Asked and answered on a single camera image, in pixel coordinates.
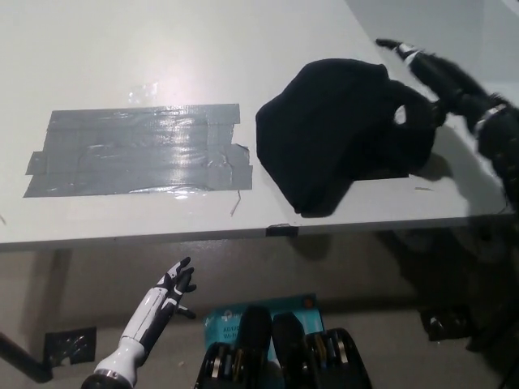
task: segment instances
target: gray floor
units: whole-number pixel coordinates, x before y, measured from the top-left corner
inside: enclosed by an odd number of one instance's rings
[[[466,340],[428,342],[417,307],[469,301],[484,318],[516,285],[513,262],[478,264],[444,233],[428,256],[368,233],[69,254],[0,256],[1,331],[37,357],[47,331],[92,325],[97,359],[106,356],[149,286],[185,255],[193,258],[199,290],[184,303],[200,317],[225,303],[317,293],[325,325],[351,331],[375,388],[494,388],[517,355],[510,349],[519,350],[510,339],[487,355],[466,352]],[[190,388],[203,355],[201,319],[175,319],[141,369],[139,387]],[[57,368],[56,379],[41,387],[79,387],[93,366]],[[3,361],[0,376],[0,387],[37,387]]]

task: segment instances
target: black beanie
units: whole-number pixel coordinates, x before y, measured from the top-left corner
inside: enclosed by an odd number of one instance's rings
[[[396,111],[404,120],[395,123]],[[350,184],[376,169],[422,167],[435,139],[432,104],[383,65],[306,65],[256,115],[261,164],[297,213],[329,215]]]

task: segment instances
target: duct tape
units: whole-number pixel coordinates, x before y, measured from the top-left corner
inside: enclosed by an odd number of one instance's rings
[[[153,169],[33,176],[24,197],[252,189],[252,166]]]
[[[249,190],[239,105],[54,111],[25,197]]]
[[[146,130],[171,126],[239,124],[239,105],[175,105],[154,108],[53,111],[48,132],[55,130]]]
[[[53,130],[47,134],[44,151],[86,147],[173,147],[231,144],[234,125],[167,126],[129,130]]]
[[[249,165],[249,151],[237,144],[208,147],[87,147],[80,150],[34,152],[27,175],[111,172],[114,170],[223,167]]]

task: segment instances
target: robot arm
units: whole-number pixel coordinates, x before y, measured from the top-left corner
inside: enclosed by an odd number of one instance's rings
[[[465,118],[479,153],[490,160],[519,211],[519,109],[499,95],[489,95],[454,62],[390,39],[377,39],[376,44],[392,50],[438,96],[437,106]]]
[[[190,284],[195,269],[185,269],[190,261],[188,257],[171,267],[148,290],[122,333],[118,349],[97,365],[81,389],[133,389],[137,369],[146,362],[171,317],[176,313],[195,318],[179,304],[184,293],[196,289],[196,285]]]

